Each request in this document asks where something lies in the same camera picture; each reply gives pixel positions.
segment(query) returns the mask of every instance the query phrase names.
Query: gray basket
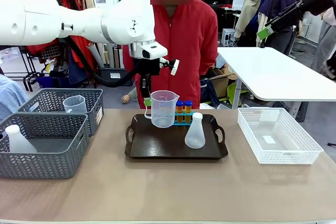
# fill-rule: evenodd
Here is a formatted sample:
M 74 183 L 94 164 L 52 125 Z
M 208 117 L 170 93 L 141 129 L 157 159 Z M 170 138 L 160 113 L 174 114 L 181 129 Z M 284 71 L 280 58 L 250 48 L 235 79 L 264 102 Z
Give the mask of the gray basket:
M 89 136 L 96 133 L 104 115 L 102 89 L 42 89 L 33 98 L 23 104 L 19 112 L 64 112 L 63 101 L 68 97 L 81 95 L 89 117 Z
M 84 114 L 14 113 L 0 124 L 0 178 L 72 178 L 89 146 Z M 9 152 L 7 126 L 17 124 L 37 153 Z

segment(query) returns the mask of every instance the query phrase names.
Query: brown tray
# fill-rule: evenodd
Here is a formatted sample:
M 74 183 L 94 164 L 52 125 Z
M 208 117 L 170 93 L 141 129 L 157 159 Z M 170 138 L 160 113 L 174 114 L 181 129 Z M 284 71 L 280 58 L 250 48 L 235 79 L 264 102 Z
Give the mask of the brown tray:
M 126 130 L 125 155 L 132 158 L 178 158 L 178 159 L 221 159 L 228 155 L 225 133 L 213 115 L 203 115 L 205 145 L 192 149 L 185 145 L 184 138 L 189 126 L 172 126 L 166 129 L 155 127 L 143 114 L 133 117 Z M 223 140 L 219 142 L 216 131 L 220 130 Z

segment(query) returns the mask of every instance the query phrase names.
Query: blue cap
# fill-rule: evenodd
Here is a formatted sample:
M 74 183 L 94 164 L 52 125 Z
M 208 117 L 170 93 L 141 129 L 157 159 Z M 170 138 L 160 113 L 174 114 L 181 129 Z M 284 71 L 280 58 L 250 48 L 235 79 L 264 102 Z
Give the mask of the blue cap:
M 177 101 L 176 106 L 182 107 L 184 105 L 183 101 Z
M 185 101 L 184 103 L 186 106 L 192 106 L 193 105 L 193 102 L 192 101 Z

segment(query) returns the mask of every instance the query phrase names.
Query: white label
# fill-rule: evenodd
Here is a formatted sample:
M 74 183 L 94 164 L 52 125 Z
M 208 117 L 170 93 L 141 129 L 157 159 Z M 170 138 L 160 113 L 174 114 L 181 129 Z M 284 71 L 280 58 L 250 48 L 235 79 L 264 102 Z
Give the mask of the white label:
M 266 143 L 268 144 L 275 144 L 275 141 L 273 139 L 273 137 L 271 136 L 262 136 L 264 138 L 264 140 L 266 141 Z
M 100 107 L 97 115 L 96 115 L 96 123 L 97 125 L 99 125 L 100 121 L 101 121 L 101 118 L 103 117 L 103 108 Z
M 280 111 L 278 110 L 262 110 L 259 121 L 261 122 L 276 122 Z
M 120 79 L 120 73 L 110 73 L 111 79 Z

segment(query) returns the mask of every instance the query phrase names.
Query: white flask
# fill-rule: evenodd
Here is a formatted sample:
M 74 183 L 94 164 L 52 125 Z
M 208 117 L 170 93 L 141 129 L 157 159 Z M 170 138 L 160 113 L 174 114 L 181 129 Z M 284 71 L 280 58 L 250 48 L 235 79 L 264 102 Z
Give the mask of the white flask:
M 185 144 L 192 149 L 199 149 L 205 145 L 202 118 L 203 115 L 201 113 L 193 114 L 193 122 L 184 139 Z
M 21 134 L 18 125 L 13 124 L 5 129 L 9 138 L 11 153 L 37 153 L 35 147 Z

